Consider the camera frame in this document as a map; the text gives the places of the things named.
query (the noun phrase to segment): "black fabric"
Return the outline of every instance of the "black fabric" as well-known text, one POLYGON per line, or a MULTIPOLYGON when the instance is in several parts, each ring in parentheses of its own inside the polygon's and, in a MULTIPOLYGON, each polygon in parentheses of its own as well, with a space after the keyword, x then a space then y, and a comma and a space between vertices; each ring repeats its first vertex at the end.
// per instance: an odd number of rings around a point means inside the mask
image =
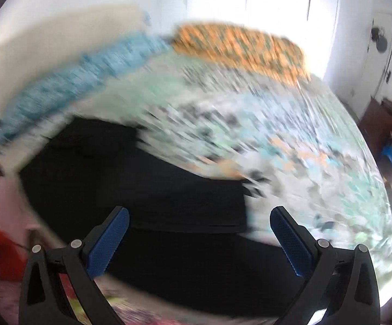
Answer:
POLYGON ((282 249, 215 233, 245 229, 241 183, 190 174, 137 149, 134 138, 133 128, 76 119, 20 172, 32 207, 67 243, 115 205, 128 207, 111 275, 201 311, 281 315, 303 284, 282 249), (158 231, 168 229, 203 233, 158 231))

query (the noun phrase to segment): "bed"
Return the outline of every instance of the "bed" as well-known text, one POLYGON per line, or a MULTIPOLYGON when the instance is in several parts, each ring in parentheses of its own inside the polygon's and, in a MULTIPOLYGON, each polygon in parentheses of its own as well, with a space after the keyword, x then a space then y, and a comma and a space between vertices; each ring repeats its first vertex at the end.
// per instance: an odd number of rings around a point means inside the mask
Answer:
POLYGON ((16 118, 11 116, 20 106, 30 115, 28 122, 18 123, 22 130, 2 126, 0 164, 5 173, 17 174, 75 117, 136 124, 138 146, 145 152, 198 176, 242 182, 248 229, 241 236, 278 245, 269 215, 272 208, 283 205, 316 239, 325 238, 341 248, 366 244, 383 305, 392 296, 390 205, 362 135, 328 86, 313 75, 288 82, 179 52, 156 37, 141 40, 135 32, 144 30, 143 13, 126 6, 125 17, 123 7, 114 10, 115 16, 117 10, 121 11, 117 19, 133 19, 125 28, 137 26, 116 32, 130 35, 132 44, 125 52, 136 49, 138 40, 149 44, 149 53, 143 49, 142 61, 125 70, 108 70, 100 80, 98 76, 89 84, 73 82, 87 90, 58 106, 54 102, 43 112, 32 105, 32 99, 37 100, 32 89, 56 84, 50 74, 73 72, 69 67, 74 65, 65 65, 80 51, 90 74, 104 72, 98 63, 104 50, 110 51, 108 43, 115 35, 89 50, 85 50, 89 43, 82 44, 72 55, 56 57, 23 77, 15 75, 17 86, 7 81, 8 95, 0 101, 3 123, 16 118), (57 66, 57 71, 47 73, 57 66))

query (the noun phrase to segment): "bedsheet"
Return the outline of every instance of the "bedsheet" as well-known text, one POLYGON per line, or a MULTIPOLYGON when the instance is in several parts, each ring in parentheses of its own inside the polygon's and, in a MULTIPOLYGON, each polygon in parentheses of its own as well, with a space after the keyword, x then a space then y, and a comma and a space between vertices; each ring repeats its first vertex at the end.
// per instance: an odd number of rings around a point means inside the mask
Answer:
POLYGON ((74 115, 143 125, 149 153, 201 176, 246 178, 248 238, 278 244, 269 215, 283 205, 316 239, 366 244, 381 305, 392 296, 392 214, 382 178, 356 124, 318 78, 297 89, 170 52, 44 119, 1 148, 1 160, 13 155, 13 162, 17 145, 18 153, 29 147, 27 160, 74 115))

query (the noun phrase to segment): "white door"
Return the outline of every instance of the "white door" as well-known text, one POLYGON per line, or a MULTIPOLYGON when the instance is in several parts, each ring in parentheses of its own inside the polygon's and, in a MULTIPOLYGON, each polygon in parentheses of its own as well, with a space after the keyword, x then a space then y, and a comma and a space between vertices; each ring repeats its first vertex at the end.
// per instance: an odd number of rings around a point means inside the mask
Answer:
POLYGON ((369 31, 368 55, 363 68, 362 77, 351 91, 348 105, 360 119, 368 107, 371 97, 375 96, 383 82, 386 80, 386 68, 392 54, 392 15, 388 13, 375 13, 373 27, 378 27, 387 39, 387 50, 384 53, 377 51, 377 45, 371 38, 369 31))

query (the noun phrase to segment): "hanging black object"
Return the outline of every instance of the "hanging black object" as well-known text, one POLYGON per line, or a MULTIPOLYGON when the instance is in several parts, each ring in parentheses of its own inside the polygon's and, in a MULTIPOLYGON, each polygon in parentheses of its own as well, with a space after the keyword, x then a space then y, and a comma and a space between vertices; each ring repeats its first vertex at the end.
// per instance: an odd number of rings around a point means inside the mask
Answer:
MULTIPOLYGON (((66 273, 92 325, 122 325, 93 277, 104 272, 128 227, 128 211, 115 208, 84 240, 65 248, 32 249, 20 296, 20 325, 80 325, 65 296, 58 273, 66 273)), ((297 275, 306 283, 275 325, 306 325, 332 277, 338 279, 321 325, 379 325, 377 279, 368 248, 333 248, 316 241, 283 207, 270 214, 270 225, 297 275)))
POLYGON ((387 50, 387 39, 384 37, 381 29, 374 27, 371 29, 371 40, 376 43, 379 53, 384 54, 387 50))

